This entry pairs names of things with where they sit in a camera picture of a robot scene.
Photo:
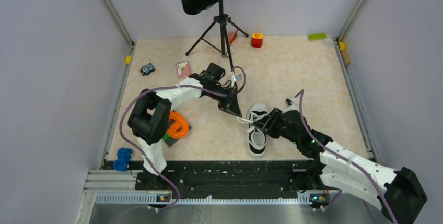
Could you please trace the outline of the black white sneaker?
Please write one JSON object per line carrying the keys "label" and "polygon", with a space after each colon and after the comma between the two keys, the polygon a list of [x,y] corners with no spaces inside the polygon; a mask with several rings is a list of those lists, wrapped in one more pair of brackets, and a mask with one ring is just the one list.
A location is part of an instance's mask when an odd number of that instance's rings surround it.
{"label": "black white sneaker", "polygon": [[266,135],[253,122],[258,121],[268,115],[268,107],[263,103],[255,104],[251,107],[246,119],[237,117],[237,120],[247,124],[249,153],[254,158],[260,158],[266,150]]}

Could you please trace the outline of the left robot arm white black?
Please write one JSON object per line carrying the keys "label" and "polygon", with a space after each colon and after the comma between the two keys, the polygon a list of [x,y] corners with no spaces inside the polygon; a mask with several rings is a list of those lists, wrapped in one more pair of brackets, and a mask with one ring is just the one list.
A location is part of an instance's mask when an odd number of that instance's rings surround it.
{"label": "left robot arm white black", "polygon": [[148,183],[155,189],[167,184],[164,173],[166,161],[162,150],[162,138],[167,132],[169,116],[176,107],[192,99],[208,96],[218,102],[218,108],[230,115],[242,117],[237,95],[244,89],[237,85],[236,74],[228,73],[228,81],[219,81],[226,74],[215,63],[210,63],[207,70],[199,74],[190,74],[182,82],[169,87],[157,87],[143,90],[125,109],[128,115],[128,127],[137,138],[135,146],[144,158],[143,168]]}

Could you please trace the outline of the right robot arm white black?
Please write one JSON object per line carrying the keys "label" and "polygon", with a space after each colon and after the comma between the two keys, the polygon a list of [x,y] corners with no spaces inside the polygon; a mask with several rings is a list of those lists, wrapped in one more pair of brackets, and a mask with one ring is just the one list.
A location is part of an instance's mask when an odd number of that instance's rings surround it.
{"label": "right robot arm white black", "polygon": [[347,192],[378,210],[392,223],[414,223],[428,198],[414,171],[385,167],[353,153],[330,136],[311,129],[297,110],[253,116],[252,125],[271,138],[284,138],[313,159],[306,181]]}

